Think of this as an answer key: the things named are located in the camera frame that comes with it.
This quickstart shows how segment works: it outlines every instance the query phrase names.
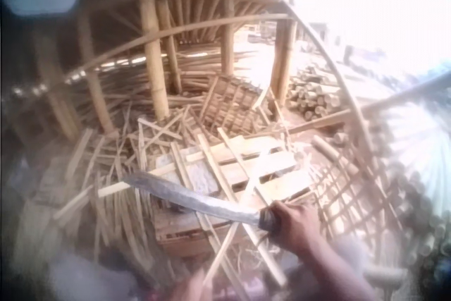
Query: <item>bamboo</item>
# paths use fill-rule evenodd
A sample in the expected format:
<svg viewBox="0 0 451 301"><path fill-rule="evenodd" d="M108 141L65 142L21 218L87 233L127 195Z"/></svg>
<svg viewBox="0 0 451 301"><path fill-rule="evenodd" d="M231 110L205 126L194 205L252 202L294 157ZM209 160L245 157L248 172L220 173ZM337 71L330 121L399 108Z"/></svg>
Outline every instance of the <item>bamboo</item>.
<svg viewBox="0 0 451 301"><path fill-rule="evenodd" d="M180 181L181 183L189 190L194 190L194 186L192 185L192 182L190 180L190 176L187 172L186 165L183 161L183 158L180 155L180 150L178 149L178 146L176 143L171 144L171 150L172 155L174 158L175 166L177 167ZM220 250L220 242L218 239L218 235L216 234L213 226L211 225L211 222L209 220L209 217L205 214L200 214L196 212L196 216L199 220L199 224L201 228L206 231L206 236L210 242L211 247L213 248L215 253L218 253ZM224 269L225 274L230 279L230 282L232 283L233 287L235 288L235 291L237 292L237 295L241 300L250 300L248 295L245 292L245 289L243 288L242 284L240 283L239 278L237 277L237 274L235 270L233 269L232 265L230 264L230 261L227 259L227 257L221 262L221 265Z"/></svg>
<svg viewBox="0 0 451 301"><path fill-rule="evenodd" d="M434 90L439 90L442 88L447 88L451 86L451 71L442 73L440 76L426 81L420 85L415 85L397 94L392 95L386 99L379 100L377 102L366 104L361 107L364 115L369 116L378 111L388 109L396 104L411 100L420 99L425 95L428 95ZM295 126L290 129L290 134L300 133L305 130L312 128L322 128L330 125L335 125L338 123L344 123L352 117L351 110L345 109L341 112L326 116L322 119L318 119L312 123L305 123L299 126Z"/></svg>
<svg viewBox="0 0 451 301"><path fill-rule="evenodd" d="M234 0L223 0L224 18L232 18L235 15ZM221 70L225 75L233 75L233 27L232 24L224 25L221 38Z"/></svg>
<svg viewBox="0 0 451 301"><path fill-rule="evenodd" d="M159 33L156 17L155 0L140 0L142 29L145 35ZM152 84L151 95L157 120L163 120L169 115L166 84L164 81L163 63L161 62L161 48L158 39L147 42L144 46L149 81Z"/></svg>
<svg viewBox="0 0 451 301"><path fill-rule="evenodd" d="M92 42L91 26L89 23L89 17L86 13L81 13L78 17L78 41L82 60L87 62L91 58L94 58L94 45ZM90 71L87 72L86 78L89 92L91 93L92 103L94 104L100 124L104 129L105 134L112 135L115 133L116 129L111 121L110 114L106 107L99 76L95 71Z"/></svg>
<svg viewBox="0 0 451 301"><path fill-rule="evenodd" d="M61 83L56 41L46 35L42 29L35 27L33 43L37 71L47 88L55 88L58 83ZM76 115L68 96L64 95L64 87L58 88L56 91L48 91L47 97L63 134L68 140L75 142L80 134L80 118Z"/></svg>
<svg viewBox="0 0 451 301"><path fill-rule="evenodd" d="M167 0L160 0L157 3L159 22L162 30L171 28L171 21L169 19L169 6ZM178 70L177 55L175 52L174 36L170 35L163 41L166 53L168 55L169 69L171 70L171 87L175 94L182 93L182 83L180 80L180 71Z"/></svg>
<svg viewBox="0 0 451 301"><path fill-rule="evenodd" d="M296 39L296 28L297 23L293 20L287 20L285 22L285 31L283 35L281 52L281 64L280 64L280 75L278 91L273 93L276 94L276 99L281 107L285 106L285 100L287 98L288 85L290 83L290 64L292 59L293 46Z"/></svg>

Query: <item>bamboo post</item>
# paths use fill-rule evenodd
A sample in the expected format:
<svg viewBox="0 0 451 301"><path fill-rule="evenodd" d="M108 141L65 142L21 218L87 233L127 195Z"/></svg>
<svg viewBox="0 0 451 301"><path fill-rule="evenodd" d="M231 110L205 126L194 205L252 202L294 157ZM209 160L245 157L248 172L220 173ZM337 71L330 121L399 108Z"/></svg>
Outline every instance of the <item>bamboo post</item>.
<svg viewBox="0 0 451 301"><path fill-rule="evenodd" d="M278 20L276 27L276 43L274 44L274 62L271 72L271 90L273 93L279 93L280 70L282 68L282 49L283 37L285 35L285 20ZM277 110L273 103L268 106L275 120L278 119Z"/></svg>
<svg viewBox="0 0 451 301"><path fill-rule="evenodd" d="M285 32L283 34L283 42L280 48L280 75L278 80L278 91L274 92L281 107L285 106L288 85L290 84L290 62L293 45L296 40L296 27L297 23L294 20L285 21Z"/></svg>
<svg viewBox="0 0 451 301"><path fill-rule="evenodd" d="M171 28L171 13L169 12L169 5L167 0L160 0L157 3L160 26L162 30L168 30ZM180 72L178 70L177 54L175 51L174 36L163 40L166 53L168 54L169 69L171 70L171 83L172 90L176 94L182 93L182 81L180 79Z"/></svg>
<svg viewBox="0 0 451 301"><path fill-rule="evenodd" d="M144 35L155 35L159 31L156 17L155 0L140 0L142 30ZM147 75L151 83L151 96L154 102L157 120L169 115L168 97L164 82L163 61L161 60L160 40L147 42L144 46L146 54Z"/></svg>
<svg viewBox="0 0 451 301"><path fill-rule="evenodd" d="M233 0L223 0L224 18L235 15ZM233 75L233 25L224 25L221 37L221 70L225 75Z"/></svg>
<svg viewBox="0 0 451 301"><path fill-rule="evenodd" d="M92 43L91 26L87 12L81 13L78 17L78 43L83 62L88 62L94 58L94 45ZM99 117L100 124L105 134L110 135L115 132L110 114L106 108L104 93L101 90L99 76L95 71L86 72L87 84L91 93L92 103Z"/></svg>
<svg viewBox="0 0 451 301"><path fill-rule="evenodd" d="M37 70L40 77L45 82L47 88L56 86L62 78L56 40L42 32L39 28L35 28L33 31L33 43L35 46ZM80 134L80 119L69 96L63 92L64 87L60 87L57 90L48 91L47 97L63 134L68 140L75 142Z"/></svg>

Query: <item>wooden plank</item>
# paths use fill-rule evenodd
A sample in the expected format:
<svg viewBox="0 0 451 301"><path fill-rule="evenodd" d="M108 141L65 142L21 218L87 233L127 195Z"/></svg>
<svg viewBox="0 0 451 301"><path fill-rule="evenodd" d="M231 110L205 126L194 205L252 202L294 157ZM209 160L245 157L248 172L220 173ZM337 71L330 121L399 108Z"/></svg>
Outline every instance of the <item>wooden plank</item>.
<svg viewBox="0 0 451 301"><path fill-rule="evenodd" d="M145 35L155 35L159 32L158 18L156 17L155 0L140 0L142 30ZM144 46L146 54L147 75L151 86L152 100L157 120L169 115L168 97L164 80L163 61L161 60L161 47L159 39L147 42Z"/></svg>
<svg viewBox="0 0 451 301"><path fill-rule="evenodd" d="M228 138L227 138L227 141L224 140L224 142L229 147L232 147L230 144L230 140ZM235 151L233 150L233 148L230 148L230 150L232 151L233 154L235 154ZM259 178L260 178L259 167L262 164L262 162L264 161L265 157L268 155L268 152L269 152L269 150L266 149L260 154L255 167L252 169L252 173L250 175L248 174L249 181L247 182L246 188L242 192L240 199L237 199L238 204L244 204L246 202L246 200L249 198L249 196L252 195L252 191L254 190L255 185L257 183L259 183ZM229 245L233 241L233 238L235 237L235 234L236 234L237 229L240 226L240 224L241 224L240 222L234 222L232 224L232 226L229 228L227 235L225 236L225 239L221 244L221 248L216 253L216 256L215 256L213 262L211 263L209 270L205 274L204 285L209 283L210 280L214 277L214 275L218 271L219 265L221 264L223 257L226 254L227 249L229 248Z"/></svg>
<svg viewBox="0 0 451 301"><path fill-rule="evenodd" d="M87 181L89 180L89 177L91 176L92 169L94 168L94 163L96 161L97 156L100 153L101 147L104 145L104 142L105 142L105 136L102 135L102 137L100 138L100 141L97 143L97 146L96 146L96 148L94 150L92 158L91 158L91 160L89 161L89 163L87 165L87 169L86 169L86 173L85 173L85 179L83 180L83 184L82 184L82 190L84 190L86 188Z"/></svg>
<svg viewBox="0 0 451 301"><path fill-rule="evenodd" d="M238 143L239 145L241 145L240 141L235 141L236 138L231 139L232 143L233 144ZM270 142L273 145L273 148L277 148L280 146L280 143L273 137L256 137L256 138L252 138L252 139L246 139L245 146L240 147L240 151L242 152L242 155L244 155L244 156L254 154L254 153L258 152L258 149L260 149L259 147L261 147L261 144L268 143L268 142ZM215 156L215 159L218 162L228 161L228 160L233 159L233 155L229 151L224 151L224 149L226 149L224 144L215 145L215 146L211 147L211 149ZM202 152L197 152L195 154L191 154L191 155L187 156L187 160L189 162L199 161L202 159L203 159ZM154 169L153 171L150 171L149 173L154 174L155 176L162 176L163 174L169 173L174 170L175 170L175 165L168 164L168 165L165 165L164 167ZM129 187L130 186L127 183L124 183L123 181L121 181L119 183L115 183L113 185L101 188L98 191L98 194L99 194L99 197L106 197L106 196L114 194L116 192L120 192L121 190L125 190Z"/></svg>
<svg viewBox="0 0 451 301"><path fill-rule="evenodd" d="M214 78L214 80L213 80L213 84L211 85L208 94L206 95L206 98L205 98L205 101L204 101L204 105L202 106L202 109L201 109L200 114L199 114L201 122L204 120L205 110L208 107L208 105L210 105L211 96L213 95L214 89L216 88L216 85L218 84L218 80L219 80L219 77L216 76Z"/></svg>
<svg viewBox="0 0 451 301"><path fill-rule="evenodd" d="M255 166L256 162L256 159L244 161L248 170ZM292 168L296 166L296 164L297 162L295 160L295 156L291 152L284 151L270 154L268 156L268 164L262 169L261 176L267 176L268 174L275 173L276 171ZM222 166L221 170L230 185L243 183L247 180L247 175L239 164L228 164Z"/></svg>
<svg viewBox="0 0 451 301"><path fill-rule="evenodd" d="M222 172L222 168L219 167L219 165L214 161L213 154L211 153L210 147L202 135L198 135L199 144L202 148L202 151L205 153L205 157L207 158L207 161L209 162L209 165L211 167L211 170L215 173L216 179L219 182L219 185L223 189L225 195L227 195L227 198L232 201L236 202L237 197L234 195L232 191L231 185L227 182L227 179L225 175ZM247 164L242 164L243 168L249 168ZM259 172L258 176L261 176L262 173L264 173L266 169L262 168ZM260 253L260 255L263 257L265 263L268 265L268 268L270 269L271 273L273 274L275 280L279 283L279 285L286 285L287 278L285 274L282 272L280 267L276 264L274 261L274 258L269 254L268 250L264 247L262 243L259 243L259 237L255 233L254 229L249 226L243 224L243 228L245 229L246 233L250 237L251 241L254 243L255 246L257 246L257 249Z"/></svg>
<svg viewBox="0 0 451 301"><path fill-rule="evenodd" d="M75 171L77 170L78 164L82 158L82 155L86 149L87 143L91 138L92 132L94 132L91 128L87 128L83 133L83 136L78 140L77 145L75 146L72 157L70 158L68 168L66 169L66 174L64 178L66 181L72 179Z"/></svg>
<svg viewBox="0 0 451 301"><path fill-rule="evenodd" d="M178 145L174 142L171 143L171 150L172 150L172 155L174 157L174 161L176 163L178 173L180 174L181 181L183 182L183 185L186 188L193 190L193 186L191 184L190 177L188 176L186 166L180 155ZM209 217L205 214L198 213L198 212L196 212L196 216L199 219L200 226L206 232L206 236L207 236L214 252L218 252L219 247L220 247L220 242L219 242L218 236L217 236L213 226L211 225L211 223L209 221ZM224 270L226 276L229 278L230 282L232 283L238 297L241 300L249 300L250 301L250 298L247 295L244 287L242 286L240 279L238 278L237 273L233 269L233 266L230 263L230 261L228 259L224 259L224 261L221 263L221 266L223 267L223 270Z"/></svg>

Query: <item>finger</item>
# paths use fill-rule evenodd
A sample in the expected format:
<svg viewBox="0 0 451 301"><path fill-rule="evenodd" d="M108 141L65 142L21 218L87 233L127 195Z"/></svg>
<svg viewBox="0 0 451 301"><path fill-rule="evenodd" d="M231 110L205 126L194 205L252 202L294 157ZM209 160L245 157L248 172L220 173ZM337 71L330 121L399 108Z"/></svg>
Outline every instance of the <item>finger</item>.
<svg viewBox="0 0 451 301"><path fill-rule="evenodd" d="M196 271L188 281L186 300L199 301L202 294L205 270L203 268Z"/></svg>
<svg viewBox="0 0 451 301"><path fill-rule="evenodd" d="M202 290L200 301L212 301L213 300L213 281L209 279Z"/></svg>
<svg viewBox="0 0 451 301"><path fill-rule="evenodd" d="M290 208L281 201L274 200L273 204L271 205L271 208L281 218L291 216Z"/></svg>

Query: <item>sunlight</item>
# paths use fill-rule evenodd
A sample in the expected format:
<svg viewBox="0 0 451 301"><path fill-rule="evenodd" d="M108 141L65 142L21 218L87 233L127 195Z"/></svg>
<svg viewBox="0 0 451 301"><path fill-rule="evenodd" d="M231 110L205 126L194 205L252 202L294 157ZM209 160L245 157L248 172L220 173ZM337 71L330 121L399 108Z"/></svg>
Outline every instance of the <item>sunlight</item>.
<svg viewBox="0 0 451 301"><path fill-rule="evenodd" d="M451 0L295 0L309 22L328 23L346 44L378 47L418 73L451 59Z"/></svg>

